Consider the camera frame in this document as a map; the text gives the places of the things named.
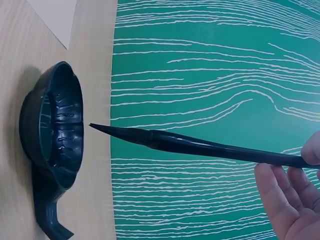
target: white paper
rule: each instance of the white paper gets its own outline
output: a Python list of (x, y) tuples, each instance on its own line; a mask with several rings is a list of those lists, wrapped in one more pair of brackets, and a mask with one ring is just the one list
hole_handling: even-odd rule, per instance
[(28, 0), (28, 2), (57, 39), (69, 49), (77, 0)]

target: green panel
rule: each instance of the green panel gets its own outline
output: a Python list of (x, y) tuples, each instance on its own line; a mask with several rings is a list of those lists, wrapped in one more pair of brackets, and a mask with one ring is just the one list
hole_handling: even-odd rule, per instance
[[(299, 155), (320, 128), (319, 6), (119, 0), (112, 126)], [(111, 158), (119, 240), (276, 239), (253, 163), (114, 138)]]

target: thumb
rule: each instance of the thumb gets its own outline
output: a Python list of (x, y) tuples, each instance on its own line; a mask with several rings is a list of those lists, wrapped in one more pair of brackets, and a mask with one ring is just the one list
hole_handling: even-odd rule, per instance
[(320, 131), (313, 134), (303, 146), (301, 157), (310, 165), (320, 165)]

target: light wood surface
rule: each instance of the light wood surface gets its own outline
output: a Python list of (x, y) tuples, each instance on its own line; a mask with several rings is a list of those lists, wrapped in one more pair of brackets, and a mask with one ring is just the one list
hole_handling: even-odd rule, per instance
[(27, 0), (0, 0), (0, 239), (45, 240), (34, 218), (31, 170), (19, 139), (22, 102), (41, 73), (71, 64), (84, 100), (85, 149), (74, 186), (58, 202), (72, 240), (115, 239), (108, 124), (116, 0), (78, 0), (66, 50)]

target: hand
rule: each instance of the hand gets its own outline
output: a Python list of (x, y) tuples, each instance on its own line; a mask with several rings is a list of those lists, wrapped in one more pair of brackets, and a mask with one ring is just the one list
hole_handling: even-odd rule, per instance
[[(320, 132), (301, 150), (310, 165), (320, 165)], [(320, 192), (300, 168), (265, 163), (254, 169), (264, 209), (279, 240), (320, 240)]]

